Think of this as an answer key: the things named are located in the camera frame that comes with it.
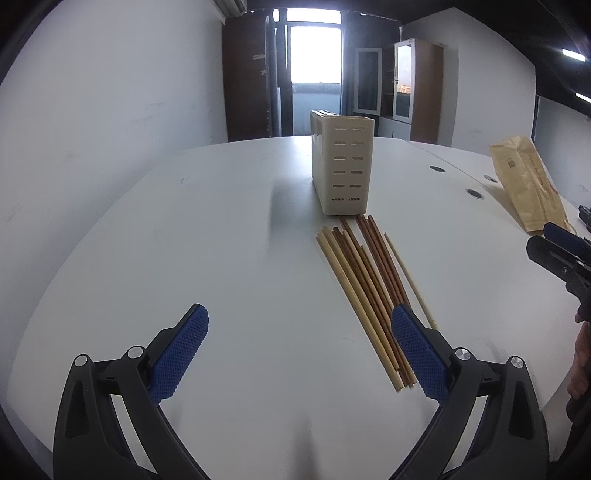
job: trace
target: wooden chopstick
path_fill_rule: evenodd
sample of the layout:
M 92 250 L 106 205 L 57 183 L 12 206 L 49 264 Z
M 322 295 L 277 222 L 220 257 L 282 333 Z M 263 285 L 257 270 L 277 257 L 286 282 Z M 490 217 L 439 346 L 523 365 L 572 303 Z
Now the wooden chopstick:
M 367 269 L 365 268 L 365 265 L 363 264 L 361 257 L 359 256 L 359 253 L 357 252 L 357 249 L 355 248 L 355 245 L 353 243 L 353 239 L 349 235 L 349 232 L 345 231 L 343 237 L 345 239 L 345 242 L 347 243 L 347 246 L 349 248 L 349 251 L 351 252 L 351 255 L 353 256 L 353 261 L 356 263 L 356 270 L 361 274 L 361 276 L 363 278 L 363 284 L 366 285 L 366 288 L 367 288 L 366 294 L 368 295 L 368 298 L 370 299 L 370 301 L 373 300 L 372 306 L 375 309 L 375 314 L 378 318 L 380 325 L 382 326 L 382 330 L 386 334 L 386 338 L 388 339 L 388 343 L 390 344 L 390 347 L 392 348 L 392 351 L 394 353 L 396 362 L 399 366 L 399 368 L 397 368 L 396 365 L 394 365 L 394 368 L 398 371 L 398 373 L 402 377 L 402 383 L 404 383 L 404 385 L 409 385 L 409 384 L 411 384 L 411 376 L 409 375 L 409 372 L 405 368 L 404 354 L 402 353 L 400 346 L 398 345 L 398 343 L 396 342 L 396 340 L 394 339 L 394 337 L 392 335 L 392 331 L 391 331 L 390 324 L 389 324 L 390 323 L 390 315 L 388 315 L 388 312 L 386 311 L 384 304 L 382 303 L 381 299 L 378 296 L 378 292 L 375 289 L 374 283 L 372 282 L 372 280 L 369 276 L 369 273 L 368 273 Z
M 341 250 L 341 248 L 340 248 L 339 244 L 337 243 L 337 241 L 335 240 L 334 236 L 331 235 L 330 230 L 328 230 L 327 227 L 324 227 L 322 229 L 322 232 L 324 233 L 324 236 L 328 240 L 332 251 L 335 253 L 336 258 L 340 263 L 340 266 L 345 271 L 345 275 L 347 275 L 347 278 L 349 279 L 349 282 L 351 283 L 351 286 L 353 287 L 355 294 L 357 295 L 359 301 L 361 302 L 361 305 L 363 306 L 363 309 L 365 310 L 365 313 L 366 313 L 367 317 L 369 318 L 369 321 L 371 322 L 372 326 L 374 327 L 374 330 L 378 334 L 379 340 L 382 342 L 382 345 L 384 346 L 384 349 L 386 350 L 386 353 L 388 354 L 388 357 L 390 358 L 392 366 L 394 367 L 395 370 L 399 369 L 400 366 L 398 365 L 396 357 L 394 356 L 394 351 L 392 350 L 392 347 L 388 343 L 388 338 L 386 337 L 385 332 L 382 330 L 379 320 L 378 320 L 373 308 L 371 307 L 369 299 L 367 298 L 365 292 L 363 291 L 363 288 L 361 287 L 359 280 L 355 276 L 355 273 L 353 272 L 352 267 L 347 262 L 347 259 L 345 258 L 343 251 Z
M 394 369 L 394 366 L 388 354 L 386 353 L 386 350 L 382 342 L 380 341 L 378 334 L 372 326 L 372 323 L 370 322 L 368 315 L 363 309 L 363 306 L 361 305 L 361 302 L 359 301 L 359 298 L 357 297 L 355 290 L 351 285 L 351 282 L 349 281 L 344 269 L 342 268 L 339 260 L 337 259 L 335 252 L 332 250 L 330 242 L 326 237 L 326 233 L 324 231 L 320 232 L 316 237 L 316 240 L 318 241 L 322 251 L 324 252 L 324 256 L 326 257 L 330 266 L 332 267 L 335 276 L 339 280 L 339 283 L 343 287 L 345 295 L 347 295 L 347 298 L 349 299 L 349 302 L 351 303 L 353 310 L 357 314 L 357 317 L 361 322 L 361 325 L 363 326 L 363 329 L 365 330 L 365 333 L 367 334 L 369 341 L 373 345 L 375 352 L 378 354 L 378 358 L 382 362 L 382 365 L 386 370 L 388 378 L 392 382 L 392 385 L 394 386 L 396 391 L 400 391 L 404 388 L 404 384 L 402 383 L 402 381 L 400 380 L 400 376 Z
M 379 298 L 382 300 L 382 304 L 386 307 L 386 311 L 389 312 L 391 315 L 392 310 L 394 309 L 394 306 L 392 305 L 392 301 L 388 298 L 388 295 L 386 295 L 386 292 L 384 291 L 384 287 L 382 286 L 382 283 L 379 281 L 378 276 L 375 273 L 374 267 L 371 264 L 371 262 L 369 261 L 369 257 L 367 256 L 367 253 L 363 250 L 363 247 L 361 245 L 359 245 L 359 242 L 355 238 L 355 234 L 353 233 L 353 230 L 351 230 L 351 227 L 347 223 L 347 220 L 345 220 L 344 218 L 341 217 L 340 223 L 343 225 L 343 229 L 351 237 L 351 240 L 353 241 L 355 249 L 357 250 L 357 253 L 361 257 L 361 260 L 362 260 L 363 264 L 365 265 L 366 270 L 369 273 L 372 283 L 374 284 L 374 287 L 375 287 L 376 291 L 378 292 Z
M 365 224 L 365 228 L 368 231 L 368 234 L 372 239 L 372 242 L 374 244 L 374 248 L 382 260 L 382 263 L 384 265 L 384 270 L 386 272 L 386 275 L 388 276 L 390 285 L 392 285 L 392 289 L 394 291 L 394 296 L 396 298 L 396 302 L 394 302 L 394 305 L 399 305 L 403 301 L 402 294 L 401 294 L 400 290 L 398 289 L 398 285 L 396 284 L 396 280 L 394 279 L 394 275 L 393 275 L 392 271 L 390 270 L 388 260 L 386 259 L 386 255 L 384 254 L 384 250 L 382 249 L 382 245 L 380 244 L 378 234 L 374 231 L 373 226 L 368 222 L 367 218 L 363 217 L 362 219 L 363 219 L 363 223 Z
M 392 310 L 394 310 L 394 305 L 392 304 L 392 300 L 387 295 L 387 293 L 385 291 L 385 287 L 382 284 L 382 281 L 380 281 L 378 274 L 375 271 L 375 267 L 374 267 L 373 263 L 371 263 L 369 255 L 367 253 L 367 250 L 365 249 L 365 247 L 363 245 L 361 245 L 361 250 L 360 250 L 359 254 L 361 255 L 361 258 L 363 259 L 363 263 L 365 264 L 365 268 L 368 269 L 369 276 L 371 277 L 372 281 L 374 282 L 375 288 L 378 291 L 378 294 L 379 294 L 380 298 L 382 299 L 382 302 L 384 303 L 386 310 L 388 312 L 390 312 L 390 315 L 392 315 L 391 312 L 392 312 Z
M 394 343 L 394 339 L 392 338 L 392 334 L 391 334 L 389 327 L 388 327 L 388 321 L 384 320 L 384 317 L 383 317 L 381 310 L 379 308 L 379 305 L 381 304 L 381 302 L 378 303 L 376 301 L 376 298 L 372 294 L 370 286 L 367 282 L 368 276 L 364 275 L 362 272 L 362 268 L 364 268 L 363 264 L 360 261 L 358 261 L 358 259 L 355 256 L 355 254 L 357 254 L 357 250 L 355 249 L 355 246 L 352 245 L 352 243 L 351 244 L 349 243 L 351 240 L 350 240 L 350 236 L 347 232 L 345 232 L 345 235 L 347 236 L 348 240 L 345 239 L 345 236 L 343 236 L 343 234 L 340 233 L 340 231 L 337 227 L 335 227 L 333 229 L 333 235 L 335 237 L 335 240 L 337 240 L 337 242 L 339 243 L 340 249 L 342 250 L 343 254 L 345 255 L 345 258 L 346 258 L 347 262 L 349 263 L 351 269 L 353 270 L 354 275 L 357 277 L 357 280 L 359 281 L 359 284 L 361 285 L 361 288 L 363 289 L 365 296 L 368 298 L 369 304 L 371 305 L 372 310 L 374 311 L 376 317 L 378 318 L 378 322 L 386 335 L 386 339 L 388 340 L 390 348 L 392 349 L 392 351 L 394 353 L 395 362 L 394 361 L 392 362 L 394 364 L 394 368 L 396 370 L 399 370 L 400 365 L 401 365 L 401 361 L 400 361 L 401 359 L 400 359 L 399 355 L 396 354 L 396 351 L 395 351 L 396 346 Z
M 425 317 L 427 318 L 427 321 L 429 322 L 429 325 L 431 326 L 431 328 L 433 330 L 439 330 L 437 322 L 433 318 L 433 314 L 431 313 L 429 306 L 427 305 L 427 303 L 423 299 L 423 296 L 421 295 L 421 292 L 418 289 L 417 284 L 414 282 L 414 279 L 413 279 L 412 275 L 410 274 L 410 272 L 408 271 L 408 269 L 406 268 L 406 265 L 402 261 L 402 258 L 400 257 L 400 255 L 398 255 L 398 251 L 394 248 L 394 244 L 390 240 L 390 237 L 388 236 L 387 233 L 384 233 L 384 235 L 386 237 L 386 241 L 388 242 L 388 245 L 390 246 L 390 250 L 392 250 L 392 253 L 396 257 L 396 261 L 398 262 L 398 265 L 400 265 L 400 268 L 402 268 L 402 272 L 404 273 L 404 276 L 407 278 L 408 284 L 410 285 L 411 289 L 413 290 L 414 296 L 417 298 L 418 304 L 421 306 L 423 313 L 425 314 Z
M 382 273 L 382 277 L 384 278 L 385 282 L 387 279 L 389 279 L 391 285 L 394 288 L 395 298 L 392 300 L 394 301 L 396 299 L 398 301 L 398 304 L 400 304 L 400 303 L 402 303 L 403 299 L 406 298 L 407 299 L 406 303 L 410 306 L 410 304 L 408 303 L 408 297 L 406 296 L 406 292 L 404 291 L 404 287 L 402 286 L 402 282 L 400 281 L 400 277 L 398 276 L 398 273 L 396 272 L 396 268 L 394 267 L 394 263 L 392 261 L 392 258 L 390 257 L 389 252 L 388 252 L 388 247 L 386 247 L 384 239 L 382 238 L 382 235 L 380 234 L 375 221 L 373 220 L 373 218 L 371 218 L 371 220 L 368 221 L 365 219 L 364 216 L 360 216 L 360 217 L 361 217 L 361 221 L 365 227 L 365 230 L 368 233 L 368 236 L 371 238 L 371 240 L 373 242 L 373 245 L 374 245 L 374 248 L 376 249 L 376 253 L 378 255 L 378 258 L 381 259 L 384 270 L 388 273 L 387 277 L 384 277 L 384 273 Z M 408 360 L 404 356 L 402 349 L 398 345 L 398 342 L 395 341 L 395 343 L 396 343 L 396 346 L 393 350 L 398 351 L 400 353 L 400 357 L 402 359 L 402 366 L 403 366 L 403 369 L 406 370 L 407 377 L 408 377 L 410 383 L 416 383 L 417 377 L 414 375 L 414 372 L 413 372 L 412 368 L 410 367 Z
M 371 252 L 375 264 L 378 267 L 378 271 L 380 273 L 380 275 L 382 275 L 382 280 L 384 281 L 384 285 L 386 286 L 386 291 L 388 292 L 388 295 L 390 296 L 390 299 L 392 300 L 392 303 L 394 306 L 399 305 L 400 302 L 397 299 L 396 296 L 396 292 L 394 290 L 394 286 L 392 285 L 392 282 L 390 280 L 390 277 L 388 275 L 388 271 L 386 270 L 386 267 L 384 265 L 384 260 L 382 260 L 381 255 L 379 254 L 379 251 L 377 250 L 375 244 L 374 244 L 374 239 L 371 236 L 371 233 L 369 231 L 369 228 L 367 226 L 367 224 L 365 223 L 365 217 L 363 217 L 362 215 L 357 215 L 355 217 L 355 219 L 357 220 L 357 225 L 359 227 L 359 229 L 361 230 L 361 233 L 363 235 L 363 237 L 365 238 L 365 242 L 368 245 L 369 251 Z
M 380 247 L 382 248 L 382 251 L 384 252 L 384 256 L 386 257 L 386 261 L 389 267 L 390 272 L 392 273 L 392 275 L 394 276 L 394 284 L 398 287 L 398 293 L 401 295 L 401 300 L 406 303 L 408 306 L 410 306 L 410 303 L 408 302 L 408 297 L 406 295 L 406 291 L 404 290 L 404 286 L 402 284 L 402 281 L 400 280 L 400 275 L 398 275 L 398 272 L 396 271 L 396 266 L 394 265 L 394 262 L 392 261 L 392 257 L 390 257 L 390 254 L 388 253 L 388 247 L 386 247 L 386 243 L 384 242 L 384 238 L 382 237 L 382 234 L 380 233 L 379 229 L 378 229 L 378 225 L 376 225 L 374 217 L 372 217 L 371 215 L 368 215 L 368 222 L 371 225 L 372 229 L 374 230 L 375 236 L 378 238 L 378 242 L 380 244 Z

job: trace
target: white table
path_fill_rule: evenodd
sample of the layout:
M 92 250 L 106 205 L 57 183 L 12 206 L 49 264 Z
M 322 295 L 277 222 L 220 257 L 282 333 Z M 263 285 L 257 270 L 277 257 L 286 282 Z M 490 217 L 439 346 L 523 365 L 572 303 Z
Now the white table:
M 121 197 L 21 341 L 8 400 L 31 431 L 51 448 L 77 354 L 119 358 L 198 302 L 209 333 L 162 406 L 212 479 L 389 478 L 437 404 L 420 388 L 394 391 L 316 244 L 336 219 L 323 217 L 310 169 L 310 137 L 214 145 L 161 163 Z M 495 176 L 482 155 L 376 138 L 368 213 L 451 346 L 522 356 L 543 406 L 571 364 L 577 300 L 528 260 L 528 235 L 483 172 Z

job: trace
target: white knife block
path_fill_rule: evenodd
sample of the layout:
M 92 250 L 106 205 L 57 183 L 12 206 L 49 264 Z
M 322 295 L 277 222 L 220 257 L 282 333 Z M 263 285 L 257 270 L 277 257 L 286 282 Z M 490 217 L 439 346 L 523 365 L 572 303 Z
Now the white knife block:
M 367 210 L 374 120 L 310 112 L 312 178 L 325 215 L 357 215 Z

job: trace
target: brown paper bag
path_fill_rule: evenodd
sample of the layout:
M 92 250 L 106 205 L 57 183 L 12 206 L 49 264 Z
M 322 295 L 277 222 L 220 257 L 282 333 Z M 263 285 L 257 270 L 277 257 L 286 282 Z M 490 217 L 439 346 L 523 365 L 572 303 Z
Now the brown paper bag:
M 495 172 L 515 206 L 525 231 L 548 222 L 570 230 L 562 200 L 533 142 L 523 136 L 491 145 Z

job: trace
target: glass door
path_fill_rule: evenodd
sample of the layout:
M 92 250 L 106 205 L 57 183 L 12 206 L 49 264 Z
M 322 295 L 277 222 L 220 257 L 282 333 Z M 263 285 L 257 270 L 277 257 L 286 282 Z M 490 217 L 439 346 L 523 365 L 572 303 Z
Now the glass door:
M 401 122 L 413 119 L 414 40 L 396 44 L 394 77 L 394 115 Z

